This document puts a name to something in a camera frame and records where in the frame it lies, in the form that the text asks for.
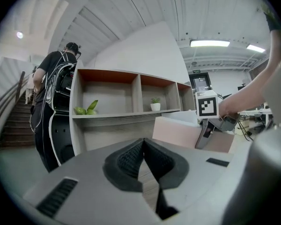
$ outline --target pink box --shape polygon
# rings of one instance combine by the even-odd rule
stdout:
[[[158,117],[155,119],[153,138],[178,146],[195,148],[201,130],[198,124]],[[233,139],[232,132],[214,132],[204,150],[228,153]]]

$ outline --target vent slot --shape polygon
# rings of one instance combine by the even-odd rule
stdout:
[[[75,180],[63,179],[37,206],[37,210],[52,218],[61,208],[62,204],[70,195],[76,184],[77,181]]]

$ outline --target fluorescent light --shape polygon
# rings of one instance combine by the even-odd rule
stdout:
[[[220,46],[228,47],[229,41],[222,40],[193,40],[191,41],[191,47],[201,47],[201,46]]]
[[[18,37],[19,39],[22,39],[22,38],[23,38],[23,33],[22,33],[22,32],[17,32],[17,37]]]
[[[247,49],[254,50],[254,51],[257,51],[260,53],[263,53],[265,51],[265,49],[263,49],[261,47],[253,46],[251,44],[249,46],[247,46]]]

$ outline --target human arm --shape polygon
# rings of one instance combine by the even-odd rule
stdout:
[[[52,53],[48,54],[42,63],[39,65],[38,69],[35,71],[33,75],[33,84],[36,88],[36,91],[39,92],[42,89],[42,79],[45,74],[48,72],[48,68],[51,62]]]
[[[281,30],[271,30],[270,37],[270,57],[266,68],[246,87],[219,104],[219,114],[221,117],[256,107],[265,102],[261,89],[281,61]]]

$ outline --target doorway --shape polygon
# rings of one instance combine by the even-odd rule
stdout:
[[[192,91],[194,94],[196,92],[212,90],[208,73],[190,74],[189,80],[191,81]]]

